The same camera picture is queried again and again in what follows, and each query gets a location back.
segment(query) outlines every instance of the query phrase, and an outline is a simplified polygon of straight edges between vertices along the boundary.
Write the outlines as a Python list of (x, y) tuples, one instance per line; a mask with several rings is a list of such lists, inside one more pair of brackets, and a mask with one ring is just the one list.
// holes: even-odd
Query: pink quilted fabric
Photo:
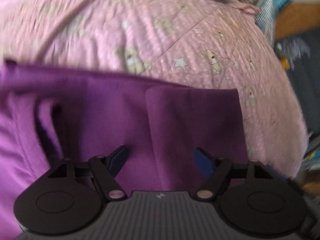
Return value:
[(237, 88), (249, 158), (296, 175), (305, 123), (273, 49), (246, 13), (254, 8), (217, 0), (0, 1), (1, 57)]

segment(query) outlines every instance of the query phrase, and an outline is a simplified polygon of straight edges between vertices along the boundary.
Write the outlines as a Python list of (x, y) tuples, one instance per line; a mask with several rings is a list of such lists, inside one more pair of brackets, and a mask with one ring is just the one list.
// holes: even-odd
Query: purple cloth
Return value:
[(63, 156), (87, 161), (129, 145), (117, 181), (188, 190), (204, 181), (196, 147), (246, 163), (236, 90), (201, 90), (117, 73), (7, 64), (0, 72), (0, 239), (20, 234), (17, 196)]

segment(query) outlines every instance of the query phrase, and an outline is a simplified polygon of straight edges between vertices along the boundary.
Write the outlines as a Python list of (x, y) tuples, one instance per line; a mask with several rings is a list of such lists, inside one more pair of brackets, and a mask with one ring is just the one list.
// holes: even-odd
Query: wooden surface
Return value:
[(320, 27), (320, 3), (292, 3), (276, 20), (276, 40), (316, 27)]

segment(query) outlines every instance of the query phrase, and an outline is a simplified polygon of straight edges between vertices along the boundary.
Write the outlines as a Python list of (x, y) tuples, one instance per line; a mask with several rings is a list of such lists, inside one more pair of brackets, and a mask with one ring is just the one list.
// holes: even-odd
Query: wrinkled fabric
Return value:
[(305, 122), (273, 49), (253, 16), (240, 10), (251, 11), (248, 6), (216, 0), (0, 0), (0, 54), (195, 88), (235, 88), (249, 157), (295, 176), (308, 145)]
[(205, 178), (193, 160), (196, 147), (247, 162), (236, 90), (9, 65), (0, 72), (0, 98), (1, 240), (21, 233), (17, 196), (64, 156), (88, 161), (127, 145), (116, 178), (127, 194), (197, 190)]

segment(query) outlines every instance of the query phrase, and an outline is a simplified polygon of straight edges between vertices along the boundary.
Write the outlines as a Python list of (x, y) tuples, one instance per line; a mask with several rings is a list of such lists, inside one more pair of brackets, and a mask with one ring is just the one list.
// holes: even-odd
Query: white logo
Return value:
[(157, 198), (162, 199), (163, 197), (165, 197), (165, 194), (160, 193), (159, 195), (156, 195)]

